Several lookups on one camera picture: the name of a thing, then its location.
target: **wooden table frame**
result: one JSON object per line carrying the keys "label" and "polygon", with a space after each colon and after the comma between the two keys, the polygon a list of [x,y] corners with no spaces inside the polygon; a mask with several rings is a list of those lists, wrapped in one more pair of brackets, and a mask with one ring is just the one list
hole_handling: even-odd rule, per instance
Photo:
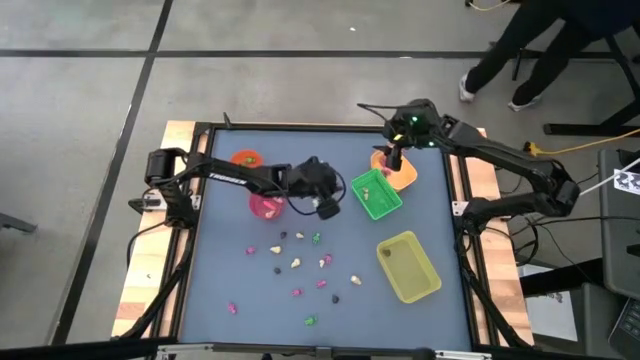
{"label": "wooden table frame", "polygon": [[[311,130],[318,125],[300,126],[309,127]],[[187,151],[210,152],[211,142],[208,142],[210,124],[196,123],[194,121],[169,121],[167,123],[162,148],[179,147]],[[358,128],[354,125],[345,125],[344,128]],[[468,171],[469,188],[467,193],[476,197],[486,197],[495,199],[500,196],[494,167],[478,159],[466,159],[460,163],[457,157],[450,157],[449,169],[453,177],[453,189],[455,200],[463,201],[465,189],[463,187],[464,172]],[[175,171],[184,169],[182,161],[175,164]],[[194,193],[202,192],[203,183],[194,179],[190,183],[190,189]],[[164,221],[163,211],[146,212],[142,215],[140,229]],[[506,224],[501,220],[492,220],[490,227],[508,232]],[[116,314],[112,335],[121,335],[133,326],[135,321],[142,315],[151,301],[157,295],[161,284],[166,281],[170,272],[182,258],[185,245],[189,236],[195,236],[195,231],[172,231],[171,228],[161,226],[145,234],[136,240],[131,257],[131,264],[125,279],[120,305]],[[477,249],[472,249],[474,254],[482,254],[481,261],[475,261],[474,256],[469,256],[472,266],[477,270],[476,264],[484,263],[486,280],[491,291],[491,298],[498,309],[502,312],[509,324],[514,327],[518,335],[530,344],[533,344],[529,319],[525,307],[524,297],[520,288],[518,272],[511,241],[504,235],[485,231],[480,236],[480,243]],[[167,262],[167,258],[173,259],[172,263]],[[168,336],[175,334],[177,329],[171,329],[174,308],[176,302],[182,301],[186,282],[176,286],[161,310],[163,316],[160,323],[154,322],[144,336]],[[480,344],[490,344],[491,330],[486,319],[482,305],[475,295],[473,295],[473,312],[477,323],[477,338]],[[506,342],[500,336],[500,344],[505,346]]]}

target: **yellow cable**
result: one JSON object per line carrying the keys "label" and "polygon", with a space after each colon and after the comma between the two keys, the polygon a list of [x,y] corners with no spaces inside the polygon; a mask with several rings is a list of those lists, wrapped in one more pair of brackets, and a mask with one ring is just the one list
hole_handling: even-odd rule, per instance
{"label": "yellow cable", "polygon": [[604,143],[608,143],[611,141],[616,141],[616,140],[620,140],[622,138],[626,138],[628,136],[631,136],[633,134],[637,134],[640,132],[640,129],[636,129],[633,131],[630,131],[626,134],[622,134],[620,136],[616,136],[616,137],[612,137],[612,138],[608,138],[608,139],[603,139],[603,140],[598,140],[598,141],[594,141],[588,144],[583,144],[583,145],[579,145],[579,146],[575,146],[572,148],[567,148],[567,149],[562,149],[562,150],[557,150],[557,151],[545,151],[540,149],[539,147],[536,146],[536,144],[531,143],[529,146],[529,152],[531,153],[531,155],[533,156],[538,156],[538,155],[560,155],[560,154],[565,154],[568,152],[572,152],[572,151],[578,151],[578,150],[582,150],[582,149],[586,149],[588,147],[591,146],[595,146],[595,145],[600,145],[600,144],[604,144]]}
{"label": "yellow cable", "polygon": [[469,6],[471,6],[472,8],[474,8],[474,9],[476,9],[478,11],[491,11],[491,10],[495,10],[495,9],[501,7],[502,5],[505,5],[505,4],[509,3],[510,1],[511,0],[505,0],[505,1],[501,2],[498,5],[493,5],[493,6],[488,7],[488,8],[481,8],[481,7],[477,6],[476,4],[474,4],[472,2],[469,3]]}

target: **purple toy piece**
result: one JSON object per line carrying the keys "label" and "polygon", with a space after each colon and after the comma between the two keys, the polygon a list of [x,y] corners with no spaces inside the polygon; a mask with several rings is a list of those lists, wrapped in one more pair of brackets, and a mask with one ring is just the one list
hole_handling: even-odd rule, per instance
{"label": "purple toy piece", "polygon": [[229,310],[229,312],[232,313],[233,315],[235,315],[238,312],[238,308],[236,308],[236,304],[234,303],[229,303],[229,305],[227,305],[227,310]]}

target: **person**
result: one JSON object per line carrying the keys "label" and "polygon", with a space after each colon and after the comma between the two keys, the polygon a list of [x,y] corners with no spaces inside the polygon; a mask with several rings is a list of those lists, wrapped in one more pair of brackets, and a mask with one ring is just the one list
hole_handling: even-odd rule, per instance
{"label": "person", "polygon": [[569,58],[591,42],[613,35],[640,19],[640,0],[524,0],[495,46],[460,79],[460,100],[472,102],[521,48],[557,19],[566,22],[536,62],[531,76],[515,91],[508,106],[527,108],[567,67]]}

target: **blue table surface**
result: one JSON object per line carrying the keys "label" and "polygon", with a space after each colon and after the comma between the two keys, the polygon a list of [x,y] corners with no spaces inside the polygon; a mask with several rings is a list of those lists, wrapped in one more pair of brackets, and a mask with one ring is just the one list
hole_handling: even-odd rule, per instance
{"label": "blue table surface", "polygon": [[[331,164],[347,182],[341,212],[326,221],[301,216],[287,207],[271,221],[256,218],[248,208],[246,189],[209,181],[198,227],[180,341],[242,344],[304,345],[413,349],[430,347],[469,351],[471,341],[454,252],[451,205],[442,154],[437,149],[413,150],[407,158],[418,171],[415,183],[400,193],[404,205],[373,221],[351,191],[351,180],[370,169],[372,145],[384,144],[379,134],[235,130],[216,131],[213,156],[229,159],[254,149],[265,164],[299,164],[312,155]],[[309,199],[295,199],[312,210]],[[437,292],[402,303],[377,258],[376,246],[406,230],[418,237],[442,279]],[[286,239],[280,232],[287,231]],[[306,237],[296,239],[303,231]],[[321,233],[313,245],[311,235]],[[281,245],[275,255],[271,246]],[[257,252],[245,255],[249,246]],[[325,254],[333,263],[320,268]],[[294,258],[302,265],[290,268]],[[274,273],[274,267],[282,273]],[[351,275],[362,279],[356,286]],[[316,289],[319,280],[327,286]],[[292,297],[302,288],[304,294]],[[340,301],[332,303],[332,295]],[[227,305],[238,312],[232,315]],[[305,326],[315,315],[318,322]]]}

